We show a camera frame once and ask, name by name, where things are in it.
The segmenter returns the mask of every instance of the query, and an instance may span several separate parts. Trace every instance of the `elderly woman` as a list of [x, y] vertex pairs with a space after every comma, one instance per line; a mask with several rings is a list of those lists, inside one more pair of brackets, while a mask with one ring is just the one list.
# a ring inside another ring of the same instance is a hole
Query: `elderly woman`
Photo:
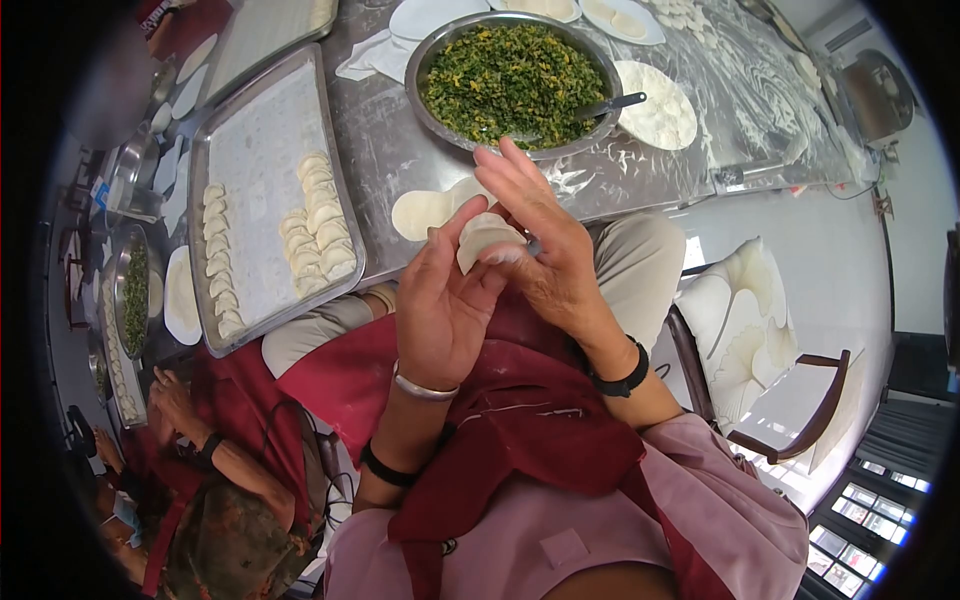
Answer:
[[462, 276], [473, 198], [430, 230], [395, 317], [334, 337], [372, 318], [340, 306], [264, 341], [278, 386], [362, 465], [325, 597], [792, 598], [804, 515], [649, 368], [683, 234], [644, 215], [593, 241], [500, 150], [477, 149], [476, 178], [536, 256], [495, 244]]

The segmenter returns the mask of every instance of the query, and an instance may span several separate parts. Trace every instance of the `stainless steel table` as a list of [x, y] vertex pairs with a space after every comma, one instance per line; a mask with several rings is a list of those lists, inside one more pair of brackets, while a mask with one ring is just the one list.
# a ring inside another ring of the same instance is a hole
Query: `stainless steel table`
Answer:
[[[615, 60], [642, 60], [666, 73], [699, 121], [693, 144], [680, 152], [618, 132], [589, 152], [541, 164], [561, 204], [581, 221], [710, 196], [710, 168], [778, 157], [798, 131], [810, 139], [801, 161], [751, 189], [849, 180], [840, 146], [814, 109], [829, 115], [827, 103], [808, 91], [789, 59], [793, 51], [735, 0], [704, 4], [720, 38], [714, 50], [689, 30], [666, 29], [666, 43], [636, 46], [609, 38], [585, 18], [573, 24]], [[367, 244], [364, 285], [396, 276], [420, 248], [394, 230], [394, 200], [414, 189], [446, 190], [473, 166], [469, 153], [420, 124], [402, 85], [380, 74], [354, 82], [334, 73], [355, 43], [388, 26], [394, 7], [341, 0], [333, 32], [321, 43], [337, 145]]]

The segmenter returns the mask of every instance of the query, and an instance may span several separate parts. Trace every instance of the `chair cushion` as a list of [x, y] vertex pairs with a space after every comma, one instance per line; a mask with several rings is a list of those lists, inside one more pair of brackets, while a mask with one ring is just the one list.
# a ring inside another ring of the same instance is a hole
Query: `chair cushion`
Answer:
[[697, 341], [724, 435], [797, 362], [783, 281], [761, 238], [701, 273], [674, 298]]

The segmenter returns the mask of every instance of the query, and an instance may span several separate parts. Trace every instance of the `left hand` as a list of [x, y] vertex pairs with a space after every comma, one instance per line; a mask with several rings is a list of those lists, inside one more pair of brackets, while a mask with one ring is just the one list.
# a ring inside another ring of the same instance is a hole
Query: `left hand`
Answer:
[[399, 374], [412, 383], [445, 392], [467, 378], [483, 346], [487, 324], [507, 279], [477, 264], [466, 276], [455, 257], [467, 221], [487, 209], [474, 196], [428, 241], [400, 278], [396, 293]]

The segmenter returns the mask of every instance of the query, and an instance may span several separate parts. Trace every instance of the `bowl of filling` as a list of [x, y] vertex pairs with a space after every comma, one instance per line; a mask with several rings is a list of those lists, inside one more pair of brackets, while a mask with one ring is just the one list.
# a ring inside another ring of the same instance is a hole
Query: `bowl of filling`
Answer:
[[597, 144], [620, 110], [587, 120], [574, 110], [623, 94], [612, 60], [596, 44], [526, 12], [447, 23], [414, 51], [404, 85], [414, 114], [440, 138], [473, 150], [509, 135], [533, 160]]
[[113, 281], [113, 315], [120, 345], [131, 360], [140, 358], [147, 336], [163, 318], [163, 277], [159, 256], [140, 225], [117, 233], [119, 248]]

